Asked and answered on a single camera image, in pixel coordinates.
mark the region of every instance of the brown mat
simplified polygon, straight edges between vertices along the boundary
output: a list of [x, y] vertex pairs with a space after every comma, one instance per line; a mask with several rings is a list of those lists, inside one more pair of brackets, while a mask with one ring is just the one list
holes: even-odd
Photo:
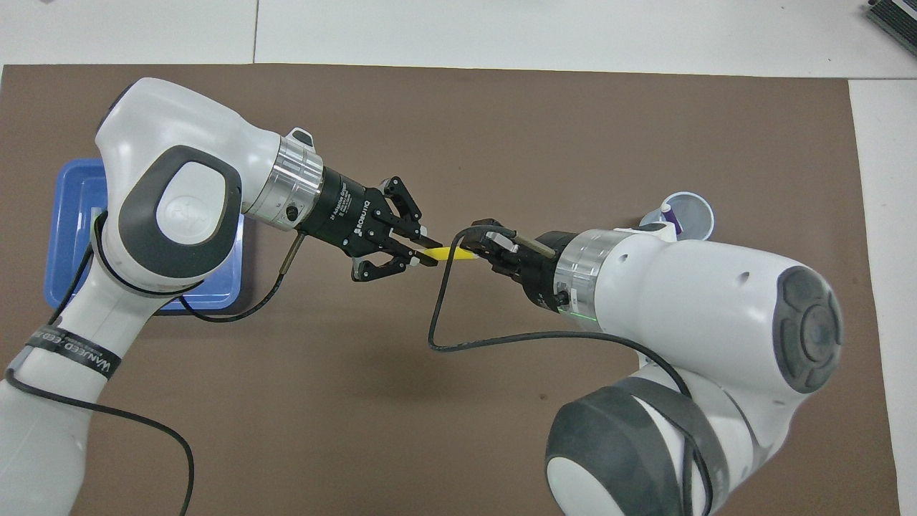
[[[304, 65], [7, 66], [0, 95], [0, 361], [50, 313], [41, 295], [57, 172], [94, 157], [115, 96], [158, 76], [251, 123], [313, 132], [366, 185], [398, 174], [448, 241], [494, 217], [529, 235], [631, 224], [667, 194], [706, 196], [713, 239], [785, 254], [833, 284], [841, 368], [723, 515], [898, 513], [862, 196], [840, 80]], [[293, 238], [249, 225], [254, 296]], [[306, 241], [257, 316], [154, 318], [101, 401], [192, 443], [191, 514], [559, 514], [543, 473], [558, 408], [635, 368], [600, 342], [440, 355], [426, 325], [441, 268], [358, 285]], [[457, 265], [445, 342], [566, 328], [483, 263]], [[172, 514], [167, 437], [94, 416], [74, 515]]]

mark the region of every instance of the blue plastic bin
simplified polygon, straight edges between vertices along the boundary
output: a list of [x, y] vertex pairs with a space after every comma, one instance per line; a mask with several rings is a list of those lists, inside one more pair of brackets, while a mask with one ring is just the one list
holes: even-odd
[[[102, 160], [73, 160], [58, 174], [51, 216], [48, 262], [45, 267], [45, 300], [56, 308], [67, 293], [89, 243], [94, 216], [108, 206], [105, 168]], [[185, 294], [195, 309], [226, 308], [242, 286], [242, 221], [239, 216], [236, 243], [229, 259], [196, 289]], [[177, 300], [163, 310], [184, 310]]]

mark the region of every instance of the black wire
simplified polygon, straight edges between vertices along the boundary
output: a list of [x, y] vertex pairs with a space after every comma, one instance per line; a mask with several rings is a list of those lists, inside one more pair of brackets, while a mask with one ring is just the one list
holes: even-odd
[[283, 281], [283, 277], [286, 276], [287, 270], [289, 270], [290, 268], [290, 263], [293, 261], [293, 257], [296, 256], [297, 252], [299, 252], [299, 246], [300, 244], [303, 243], [304, 238], [305, 238], [305, 233], [296, 234], [296, 239], [293, 240], [293, 244], [290, 245], [290, 250], [287, 251], [286, 258], [283, 259], [283, 264], [281, 265], [280, 272], [277, 274], [277, 280], [274, 281], [274, 286], [271, 288], [271, 291], [268, 292], [267, 295], [265, 295], [264, 298], [262, 298], [261, 301], [259, 301], [258, 304], [255, 305], [254, 307], [251, 307], [245, 310], [244, 312], [236, 314], [236, 315], [230, 315], [226, 317], [212, 317], [209, 315], [205, 315], [195, 310], [194, 308], [192, 308], [192, 306], [188, 303], [188, 300], [185, 299], [184, 296], [178, 296], [179, 302], [182, 303], [182, 306], [184, 307], [184, 309], [188, 310], [188, 313], [195, 316], [197, 319], [205, 320], [207, 322], [235, 322], [237, 320], [245, 319], [249, 315], [260, 310], [261, 307], [263, 307], [264, 305], [267, 305], [268, 301], [270, 301], [271, 298], [274, 297], [274, 294], [277, 293], [277, 290], [280, 289], [281, 282]]
[[[459, 241], [465, 235], [469, 234], [472, 231], [493, 231], [500, 233], [505, 237], [510, 239], [516, 236], [516, 232], [505, 228], [503, 226], [471, 226], [464, 230], [456, 233], [452, 243], [449, 245], [449, 255], [446, 259], [446, 267], [443, 270], [443, 279], [439, 285], [439, 294], [436, 297], [436, 305], [433, 308], [433, 317], [430, 319], [430, 330], [426, 335], [426, 341], [429, 344], [430, 348], [434, 351], [441, 353], [450, 353], [474, 348], [481, 348], [484, 346], [493, 346], [496, 344], [504, 344], [508, 342], [521, 342], [521, 341], [537, 341], [543, 339], [593, 339], [598, 341], [607, 341], [615, 342], [621, 344], [622, 346], [628, 347], [638, 353], [642, 353], [647, 358], [652, 360], [656, 365], [658, 365], [669, 377], [672, 378], [672, 381], [675, 382], [675, 385], [678, 387], [679, 392], [686, 396], [688, 399], [691, 399], [691, 390], [688, 388], [688, 385], [685, 383], [684, 378], [681, 377], [679, 372], [668, 362], [666, 359], [659, 356], [658, 353], [653, 350], [645, 347], [642, 344], [626, 339], [625, 337], [619, 337], [617, 335], [612, 335], [609, 333], [601, 333], [597, 331], [534, 331], [529, 333], [518, 333], [515, 335], [506, 335], [504, 337], [494, 337], [490, 339], [481, 339], [477, 341], [463, 342], [461, 344], [456, 344], [452, 346], [441, 346], [436, 344], [434, 340], [434, 335], [436, 333], [436, 324], [439, 321], [439, 314], [443, 308], [443, 299], [446, 297], [446, 289], [448, 285], [449, 275], [452, 272], [452, 264], [455, 262], [455, 253], [456, 248], [459, 246]], [[691, 459], [697, 462], [698, 470], [701, 472], [701, 478], [706, 490], [706, 500], [704, 503], [703, 515], [706, 516], [710, 513], [710, 510], [713, 507], [713, 483], [710, 479], [710, 471], [707, 468], [706, 462], [703, 460], [703, 457], [698, 452], [697, 443], [694, 441], [694, 438], [687, 433], [687, 431], [678, 425], [675, 421], [669, 420], [666, 418], [675, 428], [677, 428], [685, 439], [685, 445], [683, 449], [683, 459], [682, 459], [682, 481], [681, 481], [681, 499], [682, 499], [682, 509], [687, 514], [692, 514], [691, 507]]]
[[185, 441], [184, 438], [178, 432], [176, 432], [175, 430], [169, 428], [168, 426], [158, 421], [151, 420], [150, 418], [145, 418], [133, 412], [128, 412], [126, 410], [121, 410], [121, 409], [114, 409], [112, 407], [107, 407], [105, 405], [99, 405], [97, 403], [90, 403], [88, 401], [82, 401], [80, 399], [67, 398], [66, 396], [61, 396], [60, 394], [55, 394], [47, 390], [42, 390], [40, 388], [33, 387], [29, 384], [25, 384], [17, 380], [15, 376], [15, 372], [16, 370], [13, 369], [12, 367], [6, 369], [6, 371], [4, 372], [4, 379], [7, 382], [9, 382], [9, 385], [23, 392], [26, 392], [33, 396], [38, 396], [40, 398], [50, 399], [51, 401], [57, 401], [58, 403], [63, 403], [65, 405], [71, 405], [73, 407], [77, 407], [80, 409], [94, 410], [96, 412], [103, 412], [105, 414], [111, 414], [113, 416], [124, 418], [126, 420], [143, 423], [149, 427], [155, 428], [156, 430], [169, 434], [169, 436], [172, 439], [177, 441], [178, 444], [182, 446], [182, 449], [184, 450], [184, 456], [188, 460], [188, 487], [184, 493], [184, 503], [182, 504], [182, 511], [179, 512], [180, 516], [184, 516], [184, 514], [188, 511], [188, 504], [191, 503], [191, 493], [194, 489], [194, 455], [191, 452], [191, 445], [188, 444], [188, 442]]
[[[54, 323], [57, 322], [58, 317], [61, 315], [64, 309], [67, 308], [67, 305], [70, 304], [70, 297], [73, 295], [73, 291], [76, 290], [76, 287], [80, 284], [80, 278], [83, 277], [83, 272], [85, 272], [86, 266], [89, 264], [89, 259], [92, 257], [92, 255], [93, 248], [91, 245], [87, 245], [86, 251], [83, 253], [83, 259], [80, 261], [80, 265], [77, 267], [76, 274], [73, 275], [73, 280], [71, 281], [70, 286], [67, 288], [67, 293], [64, 295], [61, 303], [54, 310], [54, 314], [48, 321], [49, 326], [53, 326]], [[185, 441], [181, 434], [158, 421], [152, 420], [150, 418], [145, 418], [133, 412], [128, 412], [127, 410], [115, 409], [105, 405], [99, 405], [97, 403], [82, 401], [81, 399], [67, 398], [66, 396], [61, 396], [60, 394], [49, 392], [38, 387], [33, 387], [29, 384], [19, 381], [16, 378], [16, 369], [13, 367], [8, 367], [4, 371], [4, 379], [9, 383], [9, 385], [17, 388], [18, 390], [21, 390], [22, 392], [31, 394], [32, 396], [38, 396], [39, 398], [49, 399], [51, 401], [63, 403], [64, 405], [71, 405], [80, 409], [88, 409], [94, 410], [96, 412], [103, 412], [105, 414], [111, 414], [126, 420], [143, 423], [149, 427], [155, 428], [156, 430], [168, 434], [182, 447], [184, 450], [184, 456], [188, 461], [188, 485], [184, 491], [184, 503], [182, 504], [182, 511], [179, 512], [179, 516], [184, 516], [188, 511], [188, 505], [191, 503], [191, 494], [194, 491], [194, 455], [191, 452], [191, 445]]]
[[58, 303], [58, 307], [54, 309], [54, 313], [51, 314], [50, 319], [48, 319], [48, 325], [53, 326], [57, 322], [57, 318], [61, 316], [61, 313], [67, 305], [70, 303], [70, 297], [73, 295], [73, 291], [76, 290], [76, 286], [80, 284], [80, 279], [83, 278], [83, 271], [86, 270], [86, 265], [89, 264], [89, 259], [93, 257], [93, 246], [86, 245], [86, 251], [83, 252], [83, 259], [80, 260], [80, 265], [76, 268], [76, 275], [73, 277], [73, 280], [70, 282], [70, 286], [67, 287], [67, 293], [61, 298], [61, 302]]
[[271, 288], [271, 291], [268, 292], [268, 294], [264, 296], [264, 298], [261, 301], [259, 301], [257, 305], [245, 310], [242, 313], [239, 313], [236, 315], [230, 315], [226, 317], [212, 317], [209, 315], [205, 315], [195, 310], [194, 308], [192, 308], [191, 305], [188, 304], [188, 301], [184, 298], [184, 296], [178, 296], [178, 301], [182, 303], [182, 306], [184, 307], [184, 309], [188, 310], [188, 313], [195, 316], [197, 319], [205, 320], [207, 322], [235, 322], [237, 320], [245, 319], [249, 315], [260, 310], [261, 307], [263, 307], [264, 305], [267, 305], [268, 301], [270, 301], [271, 298], [274, 297], [274, 293], [276, 293], [277, 290], [281, 287], [282, 281], [283, 281], [283, 275], [277, 275], [277, 281], [274, 282], [274, 286]]

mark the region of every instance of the green light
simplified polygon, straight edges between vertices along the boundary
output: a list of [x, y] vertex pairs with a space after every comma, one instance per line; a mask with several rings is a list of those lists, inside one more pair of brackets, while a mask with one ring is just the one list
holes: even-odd
[[588, 315], [582, 315], [581, 313], [569, 312], [569, 311], [566, 311], [566, 310], [562, 310], [562, 309], [560, 309], [560, 308], [558, 308], [558, 311], [559, 311], [559, 312], [563, 312], [563, 313], [568, 313], [568, 314], [573, 315], [573, 316], [576, 316], [576, 317], [582, 317], [583, 319], [588, 319], [588, 320], [591, 320], [592, 322], [599, 322], [599, 320], [595, 319], [594, 317], [589, 317]]

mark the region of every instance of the white cup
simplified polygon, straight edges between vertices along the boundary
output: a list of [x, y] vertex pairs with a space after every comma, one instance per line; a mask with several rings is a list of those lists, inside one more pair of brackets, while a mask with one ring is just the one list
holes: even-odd
[[[713, 234], [713, 208], [703, 197], [693, 192], [677, 192], [666, 197], [662, 204], [668, 204], [672, 208], [672, 213], [681, 226], [678, 240], [707, 240]], [[647, 213], [640, 220], [640, 225], [665, 220], [660, 206]]]

